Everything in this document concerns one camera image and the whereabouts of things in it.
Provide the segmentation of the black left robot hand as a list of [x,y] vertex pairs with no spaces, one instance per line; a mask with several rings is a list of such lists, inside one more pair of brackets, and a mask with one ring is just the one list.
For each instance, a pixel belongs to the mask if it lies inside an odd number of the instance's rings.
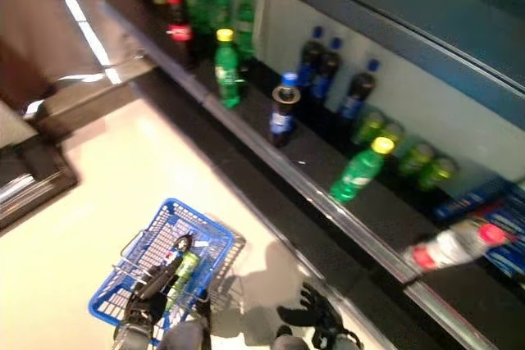
[[122,324],[155,326],[167,305],[166,287],[175,283],[176,263],[154,266],[132,289]]

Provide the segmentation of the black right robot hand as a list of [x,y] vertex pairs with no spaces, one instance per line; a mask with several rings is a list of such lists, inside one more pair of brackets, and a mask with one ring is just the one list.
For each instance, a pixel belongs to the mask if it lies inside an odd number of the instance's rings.
[[341,314],[327,297],[312,285],[303,282],[300,304],[308,314],[308,322],[314,328],[312,344],[316,349],[364,349],[360,338],[347,330]]

